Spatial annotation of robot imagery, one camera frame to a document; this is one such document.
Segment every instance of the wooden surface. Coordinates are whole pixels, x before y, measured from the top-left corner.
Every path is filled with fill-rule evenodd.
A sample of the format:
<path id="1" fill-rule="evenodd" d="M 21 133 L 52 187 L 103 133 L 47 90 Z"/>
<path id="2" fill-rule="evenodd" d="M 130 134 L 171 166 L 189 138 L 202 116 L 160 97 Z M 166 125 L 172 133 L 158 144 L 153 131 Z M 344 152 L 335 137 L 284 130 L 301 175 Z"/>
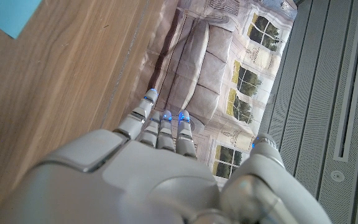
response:
<path id="1" fill-rule="evenodd" d="M 161 5 L 43 0 L 18 39 L 0 30 L 0 202 L 48 152 L 117 126 Z"/>

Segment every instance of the white robotic hand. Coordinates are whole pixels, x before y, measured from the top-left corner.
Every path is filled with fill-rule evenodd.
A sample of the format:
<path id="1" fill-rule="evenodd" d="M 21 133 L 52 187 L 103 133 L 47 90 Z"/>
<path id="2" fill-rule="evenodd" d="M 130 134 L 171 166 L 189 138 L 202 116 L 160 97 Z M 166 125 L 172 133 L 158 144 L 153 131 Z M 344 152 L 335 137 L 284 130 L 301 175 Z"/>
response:
<path id="1" fill-rule="evenodd" d="M 219 192 L 196 160 L 187 111 L 176 148 L 169 111 L 142 131 L 157 97 L 149 90 L 113 132 L 92 131 L 42 159 L 0 206 L 0 223 L 330 223 L 268 135 Z"/>

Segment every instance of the robot finger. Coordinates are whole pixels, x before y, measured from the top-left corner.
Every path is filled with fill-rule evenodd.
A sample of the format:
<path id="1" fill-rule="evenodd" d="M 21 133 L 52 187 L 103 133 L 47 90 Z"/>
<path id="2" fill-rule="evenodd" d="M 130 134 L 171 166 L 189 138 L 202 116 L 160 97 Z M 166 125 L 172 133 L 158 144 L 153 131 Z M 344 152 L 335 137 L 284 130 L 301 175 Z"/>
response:
<path id="1" fill-rule="evenodd" d="M 178 117 L 177 153 L 183 156 L 197 159 L 196 148 L 191 135 L 190 115 L 183 110 Z"/>
<path id="2" fill-rule="evenodd" d="M 158 129 L 160 127 L 160 112 L 155 111 L 150 118 L 146 128 L 140 134 L 139 141 L 149 146 L 155 147 L 158 137 Z"/>
<path id="3" fill-rule="evenodd" d="M 158 94 L 156 90 L 150 89 L 147 91 L 144 98 L 140 100 L 139 105 L 120 122 L 114 132 L 121 133 L 127 138 L 134 140 L 139 135 L 142 125 L 149 116 L 157 98 Z"/>
<path id="4" fill-rule="evenodd" d="M 175 146 L 172 139 L 172 115 L 166 110 L 162 113 L 160 128 L 157 138 L 157 149 L 166 149 L 175 152 Z"/>

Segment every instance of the sofa cushion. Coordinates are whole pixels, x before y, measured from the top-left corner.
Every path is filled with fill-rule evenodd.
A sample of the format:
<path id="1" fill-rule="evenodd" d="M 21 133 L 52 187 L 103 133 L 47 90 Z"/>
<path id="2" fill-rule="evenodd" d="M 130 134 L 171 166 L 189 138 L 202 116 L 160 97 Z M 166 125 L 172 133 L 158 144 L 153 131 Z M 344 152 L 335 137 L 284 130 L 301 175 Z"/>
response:
<path id="1" fill-rule="evenodd" d="M 209 40 L 206 51 L 227 62 L 233 33 L 216 26 L 209 26 Z"/>
<path id="2" fill-rule="evenodd" d="M 196 88 L 201 65 L 206 52 L 209 36 L 208 23 L 202 19 L 196 21 L 186 41 L 179 61 L 177 74 L 172 85 L 167 106 L 185 108 Z"/>
<path id="3" fill-rule="evenodd" d="M 207 125 L 218 106 L 218 101 L 219 94 L 197 85 L 186 110 L 204 125 Z"/>
<path id="4" fill-rule="evenodd" d="M 225 68 L 225 62 L 222 62 L 213 54 L 206 52 L 197 84 L 220 95 Z"/>

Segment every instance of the round button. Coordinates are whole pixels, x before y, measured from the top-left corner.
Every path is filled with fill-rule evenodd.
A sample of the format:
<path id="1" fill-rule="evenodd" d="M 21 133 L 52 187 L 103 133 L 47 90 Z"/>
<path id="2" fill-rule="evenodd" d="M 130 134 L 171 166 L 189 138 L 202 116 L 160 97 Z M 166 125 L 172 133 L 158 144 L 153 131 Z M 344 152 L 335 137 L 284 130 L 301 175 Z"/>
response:
<path id="1" fill-rule="evenodd" d="M 345 180 L 345 175 L 339 170 L 334 170 L 331 172 L 331 178 L 333 181 L 342 182 Z"/>

